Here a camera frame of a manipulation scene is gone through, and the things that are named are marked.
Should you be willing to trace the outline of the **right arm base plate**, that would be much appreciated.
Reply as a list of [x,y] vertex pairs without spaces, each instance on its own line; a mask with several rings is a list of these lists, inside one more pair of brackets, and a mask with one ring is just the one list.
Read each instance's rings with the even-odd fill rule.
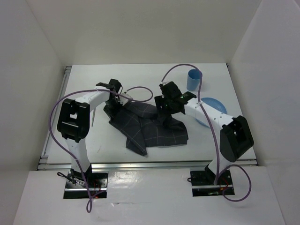
[[225,171],[218,178],[217,184],[213,184],[204,169],[190,169],[190,176],[187,182],[191,184],[193,197],[235,195],[233,180],[229,170]]

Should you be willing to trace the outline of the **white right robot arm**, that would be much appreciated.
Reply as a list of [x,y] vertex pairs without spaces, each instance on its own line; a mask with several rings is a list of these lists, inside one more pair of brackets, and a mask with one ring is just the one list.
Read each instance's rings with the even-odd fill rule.
[[209,106],[189,91],[182,93],[174,82],[159,85],[161,95],[155,97],[157,109],[168,118],[182,113],[206,123],[213,131],[217,146],[215,158],[205,168],[205,180],[214,184],[221,174],[253,145],[254,140],[245,117],[233,117]]

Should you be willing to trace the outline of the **dark grey checked cloth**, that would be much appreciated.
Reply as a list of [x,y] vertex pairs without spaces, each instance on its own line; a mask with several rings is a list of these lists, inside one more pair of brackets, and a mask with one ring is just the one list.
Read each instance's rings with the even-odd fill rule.
[[162,125],[157,108],[147,103],[127,103],[109,123],[126,139],[126,148],[146,156],[149,147],[186,145],[188,132],[183,122],[173,118],[171,127]]

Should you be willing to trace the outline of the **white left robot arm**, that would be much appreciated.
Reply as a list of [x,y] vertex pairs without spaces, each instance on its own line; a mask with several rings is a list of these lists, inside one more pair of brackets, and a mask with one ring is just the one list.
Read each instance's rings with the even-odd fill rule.
[[105,103],[104,112],[112,119],[122,107],[117,94],[121,88],[118,80],[111,79],[109,83],[98,83],[95,92],[62,102],[57,130],[65,139],[67,150],[72,153],[71,174],[82,187],[93,182],[85,140],[90,130],[90,113]]

